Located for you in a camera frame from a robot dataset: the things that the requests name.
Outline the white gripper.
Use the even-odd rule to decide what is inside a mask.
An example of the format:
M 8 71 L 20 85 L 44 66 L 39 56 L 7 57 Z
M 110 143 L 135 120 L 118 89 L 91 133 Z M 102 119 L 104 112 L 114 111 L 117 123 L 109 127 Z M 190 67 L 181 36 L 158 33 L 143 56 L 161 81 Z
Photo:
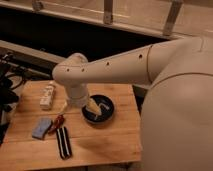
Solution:
M 89 98 L 89 92 L 86 84 L 79 84 L 67 88 L 67 102 L 71 106 L 82 108 L 86 104 L 86 109 L 95 115 L 101 114 L 100 107 L 96 104 L 93 98 Z M 65 102 L 61 107 L 59 114 L 64 114 L 67 110 L 68 104 Z

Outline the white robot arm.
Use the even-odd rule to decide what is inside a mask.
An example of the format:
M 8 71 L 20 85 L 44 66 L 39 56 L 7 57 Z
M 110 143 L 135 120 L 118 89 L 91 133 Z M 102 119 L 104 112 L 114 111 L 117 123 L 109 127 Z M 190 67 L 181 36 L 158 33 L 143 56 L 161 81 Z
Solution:
M 213 171 L 213 38 L 155 43 L 89 62 L 74 53 L 53 69 L 69 103 L 88 83 L 148 87 L 142 104 L 142 171 Z

